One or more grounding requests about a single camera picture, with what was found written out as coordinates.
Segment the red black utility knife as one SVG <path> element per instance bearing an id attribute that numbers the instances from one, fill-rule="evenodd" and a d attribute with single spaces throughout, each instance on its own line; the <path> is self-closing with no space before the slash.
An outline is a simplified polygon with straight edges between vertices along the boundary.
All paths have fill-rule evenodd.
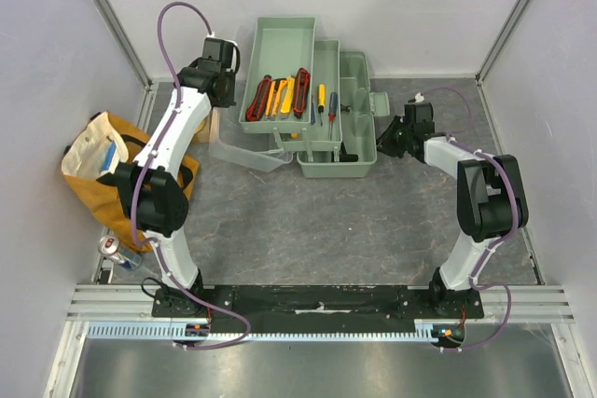
<path id="1" fill-rule="evenodd" d="M 271 91 L 272 77 L 265 75 L 257 84 L 253 101 L 245 111 L 245 120 L 248 122 L 259 121 L 265 114 Z"/>

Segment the yellow black utility knife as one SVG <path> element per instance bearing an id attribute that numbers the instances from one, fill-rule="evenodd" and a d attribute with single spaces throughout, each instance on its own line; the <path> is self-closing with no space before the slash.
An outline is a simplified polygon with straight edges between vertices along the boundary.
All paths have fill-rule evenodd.
<path id="1" fill-rule="evenodd" d="M 267 119 L 274 119 L 277 115 L 282 90 L 286 85 L 287 80 L 285 78 L 276 78 L 272 81 L 265 113 Z"/>

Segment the orange handled screwdriver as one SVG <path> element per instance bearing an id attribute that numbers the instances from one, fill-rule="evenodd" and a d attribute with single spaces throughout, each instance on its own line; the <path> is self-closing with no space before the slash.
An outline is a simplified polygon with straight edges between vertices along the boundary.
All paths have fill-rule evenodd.
<path id="1" fill-rule="evenodd" d="M 319 84 L 317 90 L 317 111 L 319 116 L 319 123 L 323 125 L 323 114 L 326 107 L 326 85 Z"/>

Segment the green clear-lid toolbox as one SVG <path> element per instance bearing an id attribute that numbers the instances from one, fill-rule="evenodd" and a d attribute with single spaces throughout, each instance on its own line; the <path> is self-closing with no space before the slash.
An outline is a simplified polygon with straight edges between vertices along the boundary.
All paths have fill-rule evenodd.
<path id="1" fill-rule="evenodd" d="M 311 179 L 364 178 L 376 163 L 388 96 L 372 90 L 366 53 L 317 39 L 315 18 L 258 18 L 237 90 L 236 105 L 212 115 L 212 157 L 261 172 L 296 161 Z"/>

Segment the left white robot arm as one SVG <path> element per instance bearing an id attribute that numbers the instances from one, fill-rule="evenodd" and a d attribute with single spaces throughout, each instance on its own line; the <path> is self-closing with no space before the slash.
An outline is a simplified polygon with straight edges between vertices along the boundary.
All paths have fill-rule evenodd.
<path id="1" fill-rule="evenodd" d="M 155 132 L 130 163 L 115 171 L 118 195 L 130 219 L 135 244 L 149 244 L 158 259 L 162 280 L 178 288 L 173 305 L 183 315 L 204 309 L 200 270 L 192 261 L 183 225 L 188 199 L 178 184 L 183 158 L 197 128 L 215 107 L 235 104 L 235 77 L 240 50 L 230 40 L 208 36 L 202 54 L 174 73 L 174 89 Z"/>

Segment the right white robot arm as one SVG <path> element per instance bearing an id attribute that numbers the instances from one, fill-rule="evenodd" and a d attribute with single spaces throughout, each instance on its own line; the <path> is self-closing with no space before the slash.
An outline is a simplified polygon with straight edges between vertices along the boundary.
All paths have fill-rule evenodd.
<path id="1" fill-rule="evenodd" d="M 461 306 L 459 293 L 475 289 L 480 272 L 496 250 L 526 226 L 528 205 L 517 159 L 473 149 L 437 132 L 431 103 L 411 102 L 376 141 L 379 152 L 409 155 L 448 174 L 456 182 L 460 234 L 448 259 L 429 284 L 427 306 L 436 316 L 451 316 Z"/>

